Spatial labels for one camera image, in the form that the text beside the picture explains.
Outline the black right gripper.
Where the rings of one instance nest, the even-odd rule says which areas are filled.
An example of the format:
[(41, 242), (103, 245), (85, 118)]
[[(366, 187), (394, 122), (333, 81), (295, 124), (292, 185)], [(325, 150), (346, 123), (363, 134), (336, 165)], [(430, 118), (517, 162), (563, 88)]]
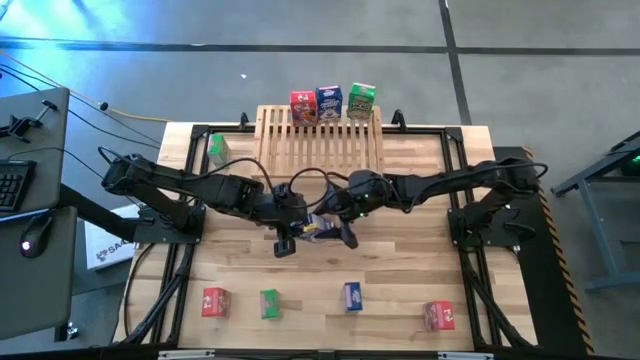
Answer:
[(331, 214), (345, 220), (341, 222), (340, 237), (347, 247), (359, 246), (349, 221), (382, 207), (396, 207), (396, 190), (390, 174), (358, 170), (349, 175), (345, 187), (335, 187), (331, 193)]

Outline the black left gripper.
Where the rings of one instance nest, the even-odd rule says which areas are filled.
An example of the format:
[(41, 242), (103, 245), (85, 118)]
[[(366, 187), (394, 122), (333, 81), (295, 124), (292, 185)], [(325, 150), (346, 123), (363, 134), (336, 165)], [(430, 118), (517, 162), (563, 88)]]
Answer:
[(258, 196), (258, 222), (276, 229), (277, 241), (273, 245), (276, 258), (284, 258), (296, 252), (293, 236), (302, 233), (306, 219), (304, 197), (292, 192), (288, 183), (275, 186), (272, 193)]

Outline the blue Frosted Flakes cereal box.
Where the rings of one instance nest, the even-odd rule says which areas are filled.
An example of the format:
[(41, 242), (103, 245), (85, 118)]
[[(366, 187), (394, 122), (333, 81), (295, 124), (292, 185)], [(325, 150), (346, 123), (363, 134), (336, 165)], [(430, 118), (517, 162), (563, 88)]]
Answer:
[(302, 220), (293, 222), (291, 228), (297, 240), (309, 243), (341, 239), (340, 228), (330, 219), (316, 214), (308, 214)]
[(316, 89), (318, 121), (339, 121), (342, 114), (342, 90), (339, 85), (319, 87)]
[(359, 282), (346, 282), (343, 286), (343, 295), (346, 312), (363, 310), (362, 291)]

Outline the green Apple Jacks cereal box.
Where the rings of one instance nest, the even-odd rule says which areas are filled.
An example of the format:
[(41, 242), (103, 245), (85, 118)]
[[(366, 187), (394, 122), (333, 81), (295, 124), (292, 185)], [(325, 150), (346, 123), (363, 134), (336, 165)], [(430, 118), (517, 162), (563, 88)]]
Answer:
[(353, 83), (349, 92), (347, 116), (352, 120), (367, 121), (371, 116), (375, 97), (375, 86)]
[(229, 161), (229, 153), (230, 149), (223, 134), (214, 133), (209, 136), (207, 156), (216, 168), (225, 165)]
[(262, 319), (277, 319), (281, 316), (279, 292), (276, 289), (260, 291), (260, 313)]

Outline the red Froot Loops cereal box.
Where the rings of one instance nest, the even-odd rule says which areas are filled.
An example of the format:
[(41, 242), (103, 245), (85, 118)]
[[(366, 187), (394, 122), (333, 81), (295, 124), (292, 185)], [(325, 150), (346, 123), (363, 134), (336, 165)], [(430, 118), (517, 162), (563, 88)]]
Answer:
[(453, 306), (450, 301), (438, 300), (423, 305), (425, 328), (428, 331), (455, 329)]
[(231, 307), (231, 293), (221, 287), (203, 289), (201, 316), (227, 317)]
[(318, 122), (316, 92), (291, 92), (290, 111), (295, 126), (315, 126)]

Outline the black desk support bar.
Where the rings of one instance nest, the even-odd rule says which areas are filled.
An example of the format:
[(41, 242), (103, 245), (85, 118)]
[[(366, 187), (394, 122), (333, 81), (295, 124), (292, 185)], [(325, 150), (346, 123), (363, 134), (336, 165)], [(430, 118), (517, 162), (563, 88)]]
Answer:
[(74, 189), (61, 184), (58, 205), (74, 207), (78, 216), (106, 232), (126, 241), (133, 241), (136, 227), (121, 216), (86, 198)]

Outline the black hazard-striped floor mat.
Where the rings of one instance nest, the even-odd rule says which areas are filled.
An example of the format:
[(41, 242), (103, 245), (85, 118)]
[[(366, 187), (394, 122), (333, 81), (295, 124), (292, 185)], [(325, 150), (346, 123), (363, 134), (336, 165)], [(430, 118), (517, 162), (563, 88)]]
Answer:
[(518, 255), (537, 341), (542, 349), (592, 355), (593, 344), (549, 206), (549, 193), (515, 200), (517, 221), (536, 236)]

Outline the dark grey desk panel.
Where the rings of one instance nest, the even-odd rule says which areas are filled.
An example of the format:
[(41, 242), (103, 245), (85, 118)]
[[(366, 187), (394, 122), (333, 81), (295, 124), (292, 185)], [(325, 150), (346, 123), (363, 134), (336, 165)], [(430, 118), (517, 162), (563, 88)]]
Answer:
[(67, 127), (70, 92), (54, 88), (0, 98), (0, 127), (10, 122), (10, 115), (35, 118), (44, 108), (43, 100), (58, 106), (42, 119), (41, 128), (30, 128), (29, 143), (14, 138), (0, 138), (0, 160), (31, 160), (37, 163), (34, 176), (22, 205), (15, 212), (0, 212), (0, 221), (44, 212), (59, 201), (63, 150)]
[(0, 222), (0, 340), (64, 325), (70, 316), (77, 210), (52, 213), (47, 247), (33, 259), (19, 251), (28, 222)]

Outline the black computer mouse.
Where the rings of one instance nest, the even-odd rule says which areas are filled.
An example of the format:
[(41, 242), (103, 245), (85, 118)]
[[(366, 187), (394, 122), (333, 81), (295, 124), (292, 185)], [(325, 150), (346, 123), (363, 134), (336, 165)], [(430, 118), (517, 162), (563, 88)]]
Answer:
[(43, 254), (48, 245), (53, 216), (51, 212), (32, 217), (22, 232), (19, 245), (23, 257), (33, 259)]

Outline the black computer keyboard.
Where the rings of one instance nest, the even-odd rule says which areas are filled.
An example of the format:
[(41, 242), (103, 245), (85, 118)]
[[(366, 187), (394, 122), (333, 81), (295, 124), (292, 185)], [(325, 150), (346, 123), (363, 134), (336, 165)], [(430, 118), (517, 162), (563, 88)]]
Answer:
[(0, 160), (0, 212), (20, 209), (36, 165), (31, 160)]

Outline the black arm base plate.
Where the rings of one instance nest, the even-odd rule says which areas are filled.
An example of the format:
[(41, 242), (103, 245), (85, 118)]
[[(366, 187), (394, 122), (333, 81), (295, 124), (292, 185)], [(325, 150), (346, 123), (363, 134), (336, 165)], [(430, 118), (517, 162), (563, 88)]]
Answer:
[(449, 209), (447, 220), (452, 243), (471, 252), (485, 246), (515, 248), (536, 236), (536, 230), (517, 223), (519, 209), (502, 208), (494, 214), (472, 221), (463, 209)]
[(134, 242), (160, 244), (196, 244), (202, 239), (206, 218), (206, 208), (189, 206), (186, 222), (180, 225), (168, 215), (161, 214), (148, 206), (138, 211)]

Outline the silver metal bracket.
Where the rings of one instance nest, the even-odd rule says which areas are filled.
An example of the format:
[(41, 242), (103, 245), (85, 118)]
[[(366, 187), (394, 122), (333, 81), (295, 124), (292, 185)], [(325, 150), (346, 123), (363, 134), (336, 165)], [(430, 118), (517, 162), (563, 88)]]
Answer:
[(495, 360), (492, 353), (446, 351), (437, 353), (438, 360)]
[(213, 350), (167, 350), (160, 351), (157, 360), (212, 360), (215, 357)]

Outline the small metal desk bracket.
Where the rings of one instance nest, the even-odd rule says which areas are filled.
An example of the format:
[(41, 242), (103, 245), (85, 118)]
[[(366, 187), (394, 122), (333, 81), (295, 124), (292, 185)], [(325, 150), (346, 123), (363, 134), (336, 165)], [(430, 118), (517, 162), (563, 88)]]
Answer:
[(79, 336), (79, 330), (73, 325), (72, 322), (57, 326), (54, 329), (54, 341), (64, 342), (67, 340), (76, 339)]

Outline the grey metal cart frame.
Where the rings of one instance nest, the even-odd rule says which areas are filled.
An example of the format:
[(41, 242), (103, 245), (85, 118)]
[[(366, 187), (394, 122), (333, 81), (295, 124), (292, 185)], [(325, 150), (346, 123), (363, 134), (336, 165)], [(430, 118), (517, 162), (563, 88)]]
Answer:
[(640, 263), (631, 266), (625, 248), (640, 247), (640, 131), (603, 157), (551, 188), (562, 197), (576, 190), (584, 203), (606, 274), (585, 283), (588, 292), (640, 285)]

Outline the black desk clamp mount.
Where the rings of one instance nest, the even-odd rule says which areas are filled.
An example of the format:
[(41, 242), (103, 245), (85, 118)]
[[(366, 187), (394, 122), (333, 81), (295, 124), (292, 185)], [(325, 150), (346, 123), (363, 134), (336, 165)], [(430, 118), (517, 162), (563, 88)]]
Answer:
[(30, 128), (41, 128), (43, 126), (42, 119), (49, 111), (57, 111), (58, 106), (49, 100), (43, 100), (42, 104), (44, 108), (35, 117), (21, 117), (18, 118), (14, 115), (10, 115), (10, 122), (6, 126), (0, 127), (0, 138), (14, 138), (23, 143), (29, 143), (30, 140), (25, 137), (25, 134)]

